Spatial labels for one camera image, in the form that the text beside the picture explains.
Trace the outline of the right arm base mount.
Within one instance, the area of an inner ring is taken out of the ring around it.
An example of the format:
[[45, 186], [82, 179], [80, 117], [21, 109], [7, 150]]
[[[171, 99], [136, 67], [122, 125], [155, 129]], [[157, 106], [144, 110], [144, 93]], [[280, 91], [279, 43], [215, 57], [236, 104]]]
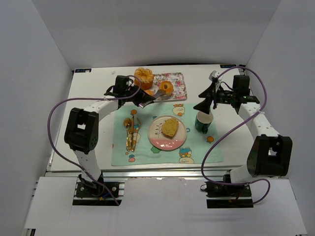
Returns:
[[252, 192], [248, 185], [229, 186], [206, 182], [208, 209], [253, 208]]

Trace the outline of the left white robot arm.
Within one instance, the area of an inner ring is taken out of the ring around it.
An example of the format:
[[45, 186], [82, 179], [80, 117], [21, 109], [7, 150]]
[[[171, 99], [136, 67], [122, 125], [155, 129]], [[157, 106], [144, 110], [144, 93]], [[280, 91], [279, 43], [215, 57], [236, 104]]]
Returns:
[[127, 102], [143, 108], [156, 99], [145, 93], [141, 85], [142, 81], [138, 76], [119, 75], [101, 100], [86, 108], [71, 109], [64, 141], [79, 161], [82, 169], [79, 179], [86, 187], [94, 190], [103, 185], [102, 171], [95, 154], [100, 121]]

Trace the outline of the silver metal tongs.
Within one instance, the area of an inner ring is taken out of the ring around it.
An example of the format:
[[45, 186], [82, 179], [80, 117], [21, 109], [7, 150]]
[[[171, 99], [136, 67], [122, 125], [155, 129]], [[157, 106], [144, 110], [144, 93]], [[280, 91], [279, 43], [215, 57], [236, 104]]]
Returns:
[[160, 97], [160, 96], [163, 96], [163, 95], [166, 95], [166, 92], [159, 89], [153, 96], [150, 100], [148, 100], [147, 102], [143, 102], [143, 103], [140, 103], [138, 106], [141, 107], [141, 108], [145, 108], [147, 105], [149, 104], [152, 104], [154, 103], [154, 101]]

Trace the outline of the glazed ring donut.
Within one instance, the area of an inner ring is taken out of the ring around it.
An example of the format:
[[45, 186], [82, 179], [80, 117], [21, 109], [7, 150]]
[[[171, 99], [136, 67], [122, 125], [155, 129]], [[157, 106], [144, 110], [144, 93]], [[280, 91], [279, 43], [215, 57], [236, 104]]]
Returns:
[[166, 96], [170, 96], [173, 93], [174, 87], [170, 81], [161, 82], [159, 89], [165, 92]]

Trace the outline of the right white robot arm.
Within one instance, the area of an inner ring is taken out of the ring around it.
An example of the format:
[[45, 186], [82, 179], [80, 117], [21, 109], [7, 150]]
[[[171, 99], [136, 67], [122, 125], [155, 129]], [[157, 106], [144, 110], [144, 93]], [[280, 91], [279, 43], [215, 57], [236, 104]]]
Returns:
[[229, 90], [222, 88], [218, 72], [213, 71], [209, 79], [211, 85], [199, 94], [203, 100], [194, 109], [205, 118], [218, 104], [231, 105], [243, 119], [253, 138], [246, 164], [228, 171], [223, 182], [241, 185], [252, 183], [259, 177], [286, 176], [293, 141], [290, 137], [282, 136], [270, 124], [258, 98], [251, 95], [249, 76], [235, 75]]

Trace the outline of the brown bread slice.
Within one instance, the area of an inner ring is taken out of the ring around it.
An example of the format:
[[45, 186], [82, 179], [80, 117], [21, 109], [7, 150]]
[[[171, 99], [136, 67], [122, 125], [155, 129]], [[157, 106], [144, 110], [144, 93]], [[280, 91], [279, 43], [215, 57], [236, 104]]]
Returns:
[[179, 122], [176, 118], [169, 118], [165, 120], [162, 125], [162, 133], [167, 137], [173, 137], [178, 130]]

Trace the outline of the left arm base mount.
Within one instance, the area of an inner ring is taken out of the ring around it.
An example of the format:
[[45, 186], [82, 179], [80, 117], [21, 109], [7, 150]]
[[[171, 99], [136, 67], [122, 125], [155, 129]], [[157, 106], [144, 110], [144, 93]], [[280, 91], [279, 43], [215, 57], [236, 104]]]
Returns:
[[123, 182], [105, 182], [109, 191], [101, 187], [99, 190], [86, 187], [82, 182], [77, 182], [72, 201], [73, 206], [114, 206], [117, 207], [115, 200], [110, 192], [116, 198], [118, 203], [122, 202], [125, 184]]

